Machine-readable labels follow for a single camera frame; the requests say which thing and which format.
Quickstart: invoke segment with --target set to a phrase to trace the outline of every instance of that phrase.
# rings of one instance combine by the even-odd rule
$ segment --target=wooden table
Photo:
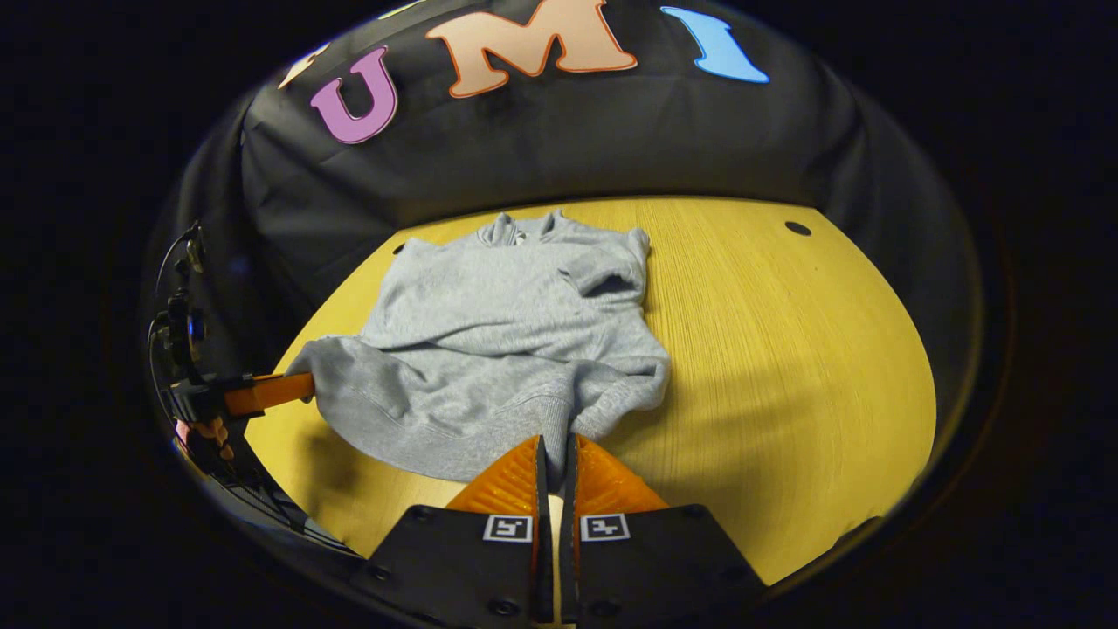
[[[774,583],[904,495],[935,431],[928,359],[889,284],[826,218],[710,198],[510,213],[536,218],[557,207],[589,225],[651,236],[645,320],[672,359],[672,380],[660,409],[632,413],[601,445],[669,504],[710,507]],[[493,216],[398,231],[314,314],[276,371],[309,341],[360,332],[392,250],[407,238],[443,244]],[[247,438],[284,490],[366,556],[409,505],[443,506],[463,487],[362,455],[314,404],[274,408],[250,422]],[[551,501],[558,527],[561,503]]]

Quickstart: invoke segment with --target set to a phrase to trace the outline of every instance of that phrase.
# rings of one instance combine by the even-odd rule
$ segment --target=letter m
[[[444,22],[427,32],[442,39],[451,53],[458,82],[455,98],[475,96],[509,82],[509,73],[493,69],[486,53],[501,57],[528,76],[539,76],[556,39],[562,56],[556,67],[567,72],[603,72],[636,66],[622,50],[601,17],[605,0],[542,0],[528,23],[479,11]]]

